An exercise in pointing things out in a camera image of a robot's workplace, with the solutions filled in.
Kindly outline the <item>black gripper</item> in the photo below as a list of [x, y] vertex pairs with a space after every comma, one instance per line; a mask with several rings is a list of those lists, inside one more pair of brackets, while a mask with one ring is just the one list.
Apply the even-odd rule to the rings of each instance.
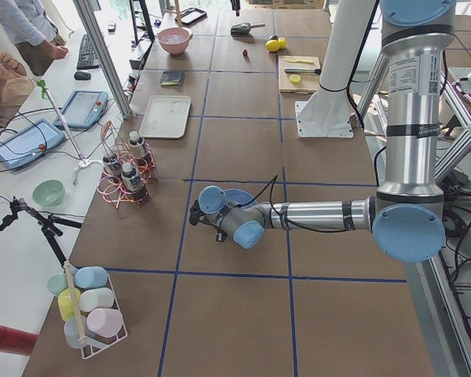
[[218, 243], [224, 243], [225, 238], [228, 237], [228, 234], [221, 227], [221, 223], [219, 221], [215, 221], [215, 222], [212, 223], [212, 226], [216, 230], [215, 241], [218, 242]]

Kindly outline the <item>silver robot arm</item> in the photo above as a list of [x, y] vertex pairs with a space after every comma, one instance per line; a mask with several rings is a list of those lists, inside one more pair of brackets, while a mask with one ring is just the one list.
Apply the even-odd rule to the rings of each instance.
[[441, 55], [455, 36], [453, 1], [341, 1], [318, 90], [296, 112], [302, 137], [337, 137], [349, 126], [346, 98], [374, 15], [382, 15], [381, 53], [389, 62], [385, 179], [364, 200], [237, 203], [215, 185], [190, 210], [222, 239], [252, 248], [266, 229], [335, 234], [366, 229], [402, 262], [423, 262], [445, 242], [444, 194], [436, 184]]

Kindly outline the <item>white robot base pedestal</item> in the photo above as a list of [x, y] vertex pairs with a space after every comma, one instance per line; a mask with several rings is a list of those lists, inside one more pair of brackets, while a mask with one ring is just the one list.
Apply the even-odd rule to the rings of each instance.
[[378, 8], [375, 0], [341, 0], [334, 18], [318, 90], [298, 101], [299, 137], [353, 137], [347, 94]]

